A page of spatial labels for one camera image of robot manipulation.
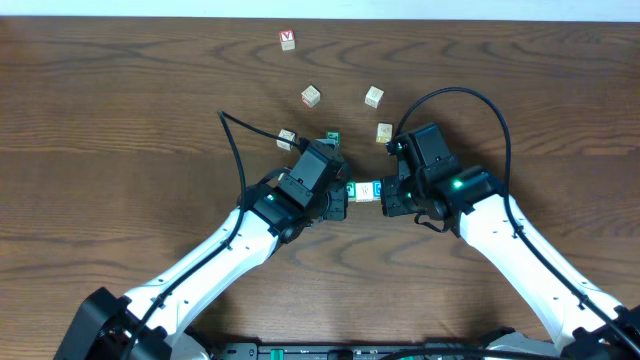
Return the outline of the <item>blue E wooden block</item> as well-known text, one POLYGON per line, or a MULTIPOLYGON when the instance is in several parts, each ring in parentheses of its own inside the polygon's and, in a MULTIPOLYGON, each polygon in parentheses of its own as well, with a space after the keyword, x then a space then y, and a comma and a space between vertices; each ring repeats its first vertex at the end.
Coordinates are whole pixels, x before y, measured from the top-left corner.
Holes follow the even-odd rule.
POLYGON ((373 196, 375 199, 381 198, 381 182, 379 180, 374 180, 372 182, 373 186, 373 196))

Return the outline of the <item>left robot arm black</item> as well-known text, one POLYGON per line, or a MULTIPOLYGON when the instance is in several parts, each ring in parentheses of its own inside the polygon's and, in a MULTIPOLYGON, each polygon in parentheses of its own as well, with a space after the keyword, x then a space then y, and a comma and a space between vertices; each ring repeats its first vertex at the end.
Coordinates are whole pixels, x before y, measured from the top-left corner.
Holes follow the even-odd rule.
POLYGON ((205 359, 186 330, 222 292, 333 210, 346 210, 350 169, 301 159, 241 186, 237 207, 203 243, 149 282, 116 297, 106 288, 78 308, 58 359, 205 359))

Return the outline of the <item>green F wooden block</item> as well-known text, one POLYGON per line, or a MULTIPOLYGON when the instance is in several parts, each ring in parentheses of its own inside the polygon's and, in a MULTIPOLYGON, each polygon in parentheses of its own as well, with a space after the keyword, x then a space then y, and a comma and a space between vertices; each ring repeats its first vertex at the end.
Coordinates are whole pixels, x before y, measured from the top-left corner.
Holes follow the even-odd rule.
POLYGON ((346 192, 347 192, 347 198, 349 202, 355 202, 357 199, 356 196, 356 183, 355 182, 348 182, 346 184, 346 192))

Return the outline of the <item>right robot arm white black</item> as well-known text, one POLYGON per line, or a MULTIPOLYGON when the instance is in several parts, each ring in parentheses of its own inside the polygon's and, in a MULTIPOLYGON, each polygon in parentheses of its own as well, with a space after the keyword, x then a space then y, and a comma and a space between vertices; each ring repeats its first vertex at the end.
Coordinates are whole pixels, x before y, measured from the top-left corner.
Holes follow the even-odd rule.
POLYGON ((473 167, 424 167, 381 181, 387 217, 428 216, 488 259, 525 300, 557 350, 573 359, 639 355, 639 311, 574 268, 519 209, 502 183, 473 167))

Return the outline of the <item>wooden block green trim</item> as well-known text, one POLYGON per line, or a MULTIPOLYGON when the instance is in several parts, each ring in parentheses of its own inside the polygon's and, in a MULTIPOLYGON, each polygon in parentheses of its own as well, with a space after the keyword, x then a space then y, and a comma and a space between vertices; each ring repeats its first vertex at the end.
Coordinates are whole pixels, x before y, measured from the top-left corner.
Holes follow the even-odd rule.
POLYGON ((372 182, 359 182, 355 184, 355 196, 357 202, 372 202, 375 200, 372 182))

